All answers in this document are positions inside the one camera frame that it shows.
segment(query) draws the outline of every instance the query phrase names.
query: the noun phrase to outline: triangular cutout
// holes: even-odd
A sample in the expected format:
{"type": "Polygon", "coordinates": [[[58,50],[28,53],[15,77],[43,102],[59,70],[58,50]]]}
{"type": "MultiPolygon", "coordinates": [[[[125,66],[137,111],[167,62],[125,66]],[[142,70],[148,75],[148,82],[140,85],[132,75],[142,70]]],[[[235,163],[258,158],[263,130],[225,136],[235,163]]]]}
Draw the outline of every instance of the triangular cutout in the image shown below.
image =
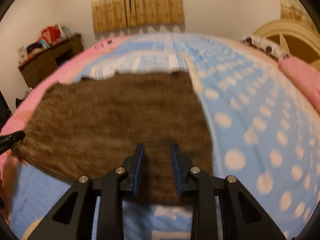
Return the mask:
{"type": "Polygon", "coordinates": [[[71,196],[68,198],[68,200],[54,214],[53,221],[56,221],[65,225],[70,224],[77,197],[78,197],[78,192],[73,192],[71,196]]]}
{"type": "Polygon", "coordinates": [[[238,192],[238,200],[240,203],[242,217],[246,224],[251,224],[261,220],[260,213],[242,192],[238,192]]]}

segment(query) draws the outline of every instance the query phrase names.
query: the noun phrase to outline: gold curtain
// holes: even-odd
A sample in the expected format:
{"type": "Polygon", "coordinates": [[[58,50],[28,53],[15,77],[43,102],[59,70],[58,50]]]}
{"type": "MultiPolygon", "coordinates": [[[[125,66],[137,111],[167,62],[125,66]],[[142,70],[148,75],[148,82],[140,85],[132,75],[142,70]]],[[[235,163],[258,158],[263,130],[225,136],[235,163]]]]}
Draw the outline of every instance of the gold curtain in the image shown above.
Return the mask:
{"type": "Polygon", "coordinates": [[[182,0],[92,0],[95,33],[142,24],[184,23],[182,0]]]}
{"type": "Polygon", "coordinates": [[[93,29],[95,33],[126,28],[129,0],[92,0],[93,29]]]}
{"type": "Polygon", "coordinates": [[[291,19],[303,23],[317,31],[315,24],[299,0],[280,0],[281,19],[291,19]]]}
{"type": "Polygon", "coordinates": [[[184,23],[182,0],[131,0],[132,26],[184,23]]]}

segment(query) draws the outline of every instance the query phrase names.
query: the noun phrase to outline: headboard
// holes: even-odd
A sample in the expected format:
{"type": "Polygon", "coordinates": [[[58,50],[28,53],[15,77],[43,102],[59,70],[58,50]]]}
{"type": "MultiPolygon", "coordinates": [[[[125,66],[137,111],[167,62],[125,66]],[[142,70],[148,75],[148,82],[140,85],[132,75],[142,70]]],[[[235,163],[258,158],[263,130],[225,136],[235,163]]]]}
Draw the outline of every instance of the headboard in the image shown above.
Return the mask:
{"type": "Polygon", "coordinates": [[[277,20],[263,25],[254,35],[272,40],[320,71],[320,35],[308,26],[293,20],[277,20]]]}

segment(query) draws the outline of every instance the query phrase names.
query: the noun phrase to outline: polka dot bedding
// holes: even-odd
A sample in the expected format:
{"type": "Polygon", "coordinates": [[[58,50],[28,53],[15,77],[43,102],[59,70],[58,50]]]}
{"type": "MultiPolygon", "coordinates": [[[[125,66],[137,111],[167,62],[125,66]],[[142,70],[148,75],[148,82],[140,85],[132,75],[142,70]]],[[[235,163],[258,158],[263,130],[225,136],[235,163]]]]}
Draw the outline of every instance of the polka dot bedding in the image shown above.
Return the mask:
{"type": "MultiPolygon", "coordinates": [[[[189,71],[212,136],[214,175],[238,177],[288,239],[301,232],[320,200],[320,118],[281,72],[223,39],[149,34],[128,38],[73,81],[105,79],[116,71],[189,71]]],[[[17,236],[68,187],[31,165],[22,166],[11,214],[17,236]],[[24,178],[37,184],[26,187],[24,178]]],[[[189,208],[124,202],[123,212],[126,240],[190,238],[189,208]]],[[[95,239],[97,213],[93,226],[95,239]]]]}

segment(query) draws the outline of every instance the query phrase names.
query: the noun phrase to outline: wooden desk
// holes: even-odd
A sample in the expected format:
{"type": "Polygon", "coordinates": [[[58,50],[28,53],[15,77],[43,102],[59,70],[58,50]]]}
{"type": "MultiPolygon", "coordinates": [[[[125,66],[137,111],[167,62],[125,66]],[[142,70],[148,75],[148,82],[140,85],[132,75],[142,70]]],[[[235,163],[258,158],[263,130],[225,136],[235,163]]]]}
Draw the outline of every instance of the wooden desk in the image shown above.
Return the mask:
{"type": "Polygon", "coordinates": [[[71,59],[81,51],[83,51],[81,35],[76,34],[36,54],[34,58],[19,66],[19,70],[28,87],[35,88],[53,73],[60,63],[71,59]]]}

